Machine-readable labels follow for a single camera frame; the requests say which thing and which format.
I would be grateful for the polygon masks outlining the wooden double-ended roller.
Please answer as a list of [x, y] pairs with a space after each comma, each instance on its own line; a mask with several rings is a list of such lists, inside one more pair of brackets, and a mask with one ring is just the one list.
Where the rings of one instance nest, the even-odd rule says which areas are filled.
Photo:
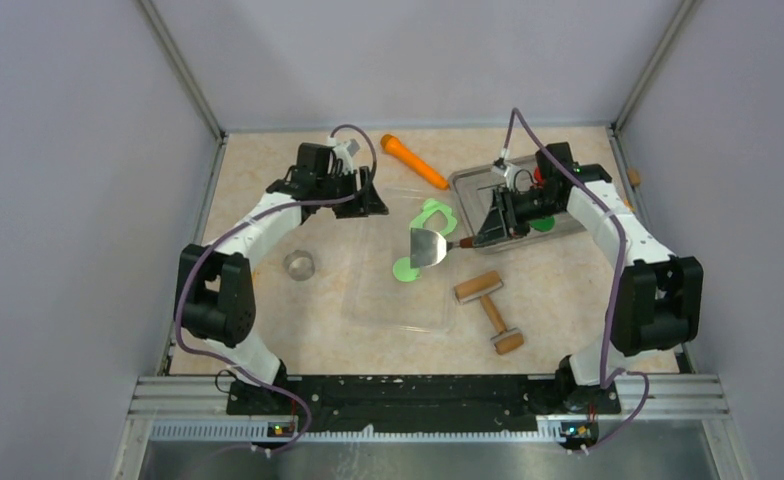
[[500, 274], [491, 270], [477, 277], [457, 284], [453, 288], [455, 300], [459, 304], [476, 301], [484, 311], [494, 329], [490, 343], [498, 355], [506, 355], [517, 350], [525, 343], [523, 333], [518, 328], [510, 328], [494, 303], [491, 295], [504, 286]]

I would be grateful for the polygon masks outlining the clear plastic tray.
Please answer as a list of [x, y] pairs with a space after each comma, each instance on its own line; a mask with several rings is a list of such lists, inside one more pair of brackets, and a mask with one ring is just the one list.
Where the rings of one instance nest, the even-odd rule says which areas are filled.
[[[420, 333], [446, 333], [453, 326], [451, 289], [455, 267], [441, 264], [421, 268], [421, 277], [411, 283], [397, 281], [393, 263], [410, 254], [410, 221], [421, 212], [423, 202], [435, 198], [452, 207], [449, 191], [386, 187], [380, 197], [388, 215], [370, 216], [361, 221], [357, 247], [350, 265], [349, 286], [342, 305], [344, 318], [365, 327], [399, 329]], [[456, 239], [456, 230], [445, 237]], [[426, 229], [439, 231], [445, 219], [433, 215]]]

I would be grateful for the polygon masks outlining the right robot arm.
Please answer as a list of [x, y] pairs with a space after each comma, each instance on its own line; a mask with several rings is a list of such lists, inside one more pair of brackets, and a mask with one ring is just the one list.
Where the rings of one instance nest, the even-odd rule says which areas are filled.
[[554, 385], [557, 404], [580, 412], [643, 354], [694, 340], [704, 270], [657, 240], [619, 195], [599, 164], [574, 161], [568, 143], [534, 155], [533, 170], [501, 154], [491, 171], [502, 177], [491, 191], [485, 220], [473, 244], [486, 248], [523, 238], [533, 222], [566, 214], [578, 222], [613, 268], [614, 280], [600, 339], [565, 357]]

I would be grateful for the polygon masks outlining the metal scraper wooden handle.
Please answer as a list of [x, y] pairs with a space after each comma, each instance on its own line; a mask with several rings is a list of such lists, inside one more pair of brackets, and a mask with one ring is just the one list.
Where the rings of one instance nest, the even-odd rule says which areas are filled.
[[449, 241], [437, 231], [411, 228], [409, 262], [412, 268], [428, 268], [442, 262], [451, 250], [471, 249], [474, 237]]

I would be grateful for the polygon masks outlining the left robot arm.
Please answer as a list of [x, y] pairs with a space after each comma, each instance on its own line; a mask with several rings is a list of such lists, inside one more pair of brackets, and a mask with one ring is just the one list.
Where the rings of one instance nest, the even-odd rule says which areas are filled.
[[289, 232], [321, 208], [338, 219], [386, 215], [372, 184], [375, 166], [357, 167], [356, 140], [302, 143], [286, 175], [270, 184], [257, 205], [207, 245], [181, 252], [175, 331], [209, 345], [209, 357], [254, 381], [251, 401], [265, 413], [287, 404], [288, 386], [277, 379], [280, 359], [254, 330], [257, 306], [254, 268]]

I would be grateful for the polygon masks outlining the green dough lump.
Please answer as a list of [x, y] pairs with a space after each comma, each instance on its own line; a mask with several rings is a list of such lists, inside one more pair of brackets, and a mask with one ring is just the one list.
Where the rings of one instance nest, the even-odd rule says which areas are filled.
[[428, 198], [423, 202], [421, 212], [410, 221], [409, 227], [411, 229], [424, 229], [428, 220], [437, 213], [441, 214], [445, 219], [445, 226], [438, 233], [443, 237], [447, 237], [456, 230], [458, 219], [450, 205], [435, 198]]

